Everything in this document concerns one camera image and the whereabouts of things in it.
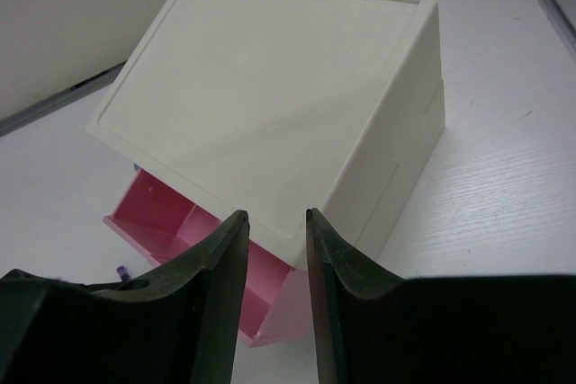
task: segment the white table surface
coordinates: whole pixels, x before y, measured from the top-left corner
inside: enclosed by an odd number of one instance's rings
[[[446,130],[379,262],[400,276],[576,272],[576,65],[536,0],[437,0]],[[149,265],[102,222],[131,162],[84,129],[105,89],[0,139],[0,273]],[[309,337],[238,344],[235,383],[318,382]]]

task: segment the box lid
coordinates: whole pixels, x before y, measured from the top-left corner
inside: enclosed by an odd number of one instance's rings
[[[329,199],[418,7],[168,0],[89,129],[218,218],[247,210],[274,253]]]

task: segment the storage box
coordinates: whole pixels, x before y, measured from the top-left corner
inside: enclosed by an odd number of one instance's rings
[[[247,210],[259,344],[305,331],[305,210],[375,259],[444,122],[432,1],[168,0],[89,130],[145,170],[108,223],[150,261]]]

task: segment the purple object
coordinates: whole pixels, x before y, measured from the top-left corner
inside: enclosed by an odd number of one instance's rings
[[[199,244],[220,220],[140,169],[108,227],[154,266]],[[250,242],[238,338],[262,346],[304,336],[312,320],[308,272]]]
[[[116,269],[116,272],[118,273],[118,276],[120,276],[120,279],[122,280],[122,282],[127,282],[127,281],[130,281],[132,279],[130,277],[130,275],[128,274],[128,271],[126,270],[126,267],[124,267],[123,265],[118,267]]]

